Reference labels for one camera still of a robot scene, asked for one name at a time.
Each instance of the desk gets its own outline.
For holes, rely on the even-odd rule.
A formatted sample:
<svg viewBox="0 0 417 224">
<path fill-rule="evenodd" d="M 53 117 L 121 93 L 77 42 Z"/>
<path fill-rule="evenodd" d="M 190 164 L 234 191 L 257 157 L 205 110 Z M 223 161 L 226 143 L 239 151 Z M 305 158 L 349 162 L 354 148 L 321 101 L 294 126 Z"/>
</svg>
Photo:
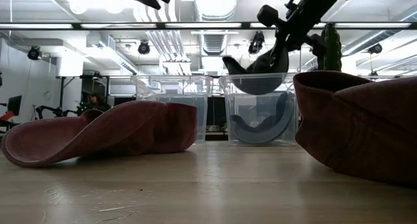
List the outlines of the desk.
<svg viewBox="0 0 417 224">
<path fill-rule="evenodd" d="M 417 223 L 417 191 L 331 171 L 299 147 L 207 142 L 179 154 L 22 169 L 0 156 L 2 224 Z"/>
</svg>

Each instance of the transparent storage container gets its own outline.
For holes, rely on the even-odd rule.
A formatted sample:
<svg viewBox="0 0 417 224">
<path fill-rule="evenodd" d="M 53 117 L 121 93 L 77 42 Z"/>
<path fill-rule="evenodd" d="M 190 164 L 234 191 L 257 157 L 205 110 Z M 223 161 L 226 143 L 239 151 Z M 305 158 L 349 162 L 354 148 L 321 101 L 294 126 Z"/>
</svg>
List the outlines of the transparent storage container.
<svg viewBox="0 0 417 224">
<path fill-rule="evenodd" d="M 195 143 L 204 143 L 207 98 L 212 94 L 212 78 L 207 76 L 133 76 L 137 100 L 158 100 L 197 107 L 198 129 Z"/>
<path fill-rule="evenodd" d="M 231 145 L 295 144 L 298 109 L 294 75 L 253 74 L 220 78 Z"/>
</svg>

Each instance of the fluorescent light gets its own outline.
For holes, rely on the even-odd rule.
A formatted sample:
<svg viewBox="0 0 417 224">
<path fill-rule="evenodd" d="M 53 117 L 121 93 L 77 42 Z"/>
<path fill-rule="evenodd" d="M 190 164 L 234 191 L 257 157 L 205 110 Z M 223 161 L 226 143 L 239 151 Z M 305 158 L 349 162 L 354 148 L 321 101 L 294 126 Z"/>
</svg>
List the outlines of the fluorescent light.
<svg viewBox="0 0 417 224">
<path fill-rule="evenodd" d="M 130 79 L 132 76 L 110 76 L 110 79 Z"/>
<path fill-rule="evenodd" d="M 318 23 L 317 25 L 314 25 L 313 29 L 323 29 L 325 27 L 325 23 Z M 262 23 L 250 23 L 251 28 L 266 28 L 265 25 Z"/>
<path fill-rule="evenodd" d="M 0 29 L 73 29 L 71 24 L 0 23 Z"/>
<path fill-rule="evenodd" d="M 411 25 L 411 23 L 336 23 L 336 28 L 393 28 L 393 29 L 400 29 L 400 28 L 407 28 Z"/>
<path fill-rule="evenodd" d="M 251 28 L 266 28 L 266 26 L 263 25 L 262 23 L 250 23 L 250 27 Z"/>
<path fill-rule="evenodd" d="M 110 96 L 115 96 L 115 97 L 135 97 L 135 94 L 109 94 Z"/>
<path fill-rule="evenodd" d="M 166 23 L 167 28 L 190 28 L 190 29 L 207 29 L 207 28 L 240 28 L 241 23 L 229 22 L 196 22 L 196 23 Z"/>
<path fill-rule="evenodd" d="M 192 35 L 238 35 L 238 31 L 191 31 Z"/>
<path fill-rule="evenodd" d="M 103 24 L 103 23 L 83 23 L 81 26 L 84 29 L 106 29 L 106 28 L 116 28 L 116 29 L 155 29 L 156 24 L 154 23 L 113 23 L 113 24 Z"/>
<path fill-rule="evenodd" d="M 323 29 L 325 26 L 325 23 L 318 23 L 317 25 L 314 25 L 313 29 Z"/>
</svg>

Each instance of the security camera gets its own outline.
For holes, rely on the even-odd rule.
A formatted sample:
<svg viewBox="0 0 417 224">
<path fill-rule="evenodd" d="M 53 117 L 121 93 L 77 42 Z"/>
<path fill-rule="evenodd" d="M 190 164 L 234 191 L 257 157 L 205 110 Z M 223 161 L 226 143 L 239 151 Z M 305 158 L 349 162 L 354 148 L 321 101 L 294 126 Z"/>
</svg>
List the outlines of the security camera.
<svg viewBox="0 0 417 224">
<path fill-rule="evenodd" d="M 32 48 L 27 53 L 27 57 L 32 61 L 39 61 L 42 58 L 42 52 L 40 52 L 40 47 L 32 46 Z"/>
<path fill-rule="evenodd" d="M 379 54 L 382 52 L 382 46 L 380 44 L 376 44 L 372 47 L 370 47 L 367 52 L 369 52 L 370 54 Z"/>
<path fill-rule="evenodd" d="M 265 42 L 265 37 L 262 31 L 256 31 L 249 45 L 249 54 L 258 54 L 262 50 L 262 43 Z"/>
<path fill-rule="evenodd" d="M 149 54 L 151 49 L 149 48 L 148 43 L 149 43 L 148 40 L 142 40 L 141 44 L 139 45 L 139 48 L 137 49 L 137 52 L 139 52 L 139 54 L 141 55 Z"/>
</svg>

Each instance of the maroon cloth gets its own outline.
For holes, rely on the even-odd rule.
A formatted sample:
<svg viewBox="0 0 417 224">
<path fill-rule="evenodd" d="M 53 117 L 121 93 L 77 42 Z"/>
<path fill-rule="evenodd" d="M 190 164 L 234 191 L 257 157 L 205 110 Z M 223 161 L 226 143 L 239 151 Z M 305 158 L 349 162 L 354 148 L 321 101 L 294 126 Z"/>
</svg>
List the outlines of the maroon cloth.
<svg viewBox="0 0 417 224">
<path fill-rule="evenodd" d="M 348 175 L 417 185 L 417 78 L 372 82 L 341 72 L 294 77 L 297 143 Z"/>
<path fill-rule="evenodd" d="M 134 101 L 105 113 L 38 120 L 4 136 L 3 154 L 22 167 L 45 167 L 91 154 L 137 156 L 181 152 L 197 137 L 197 108 L 184 104 Z"/>
</svg>

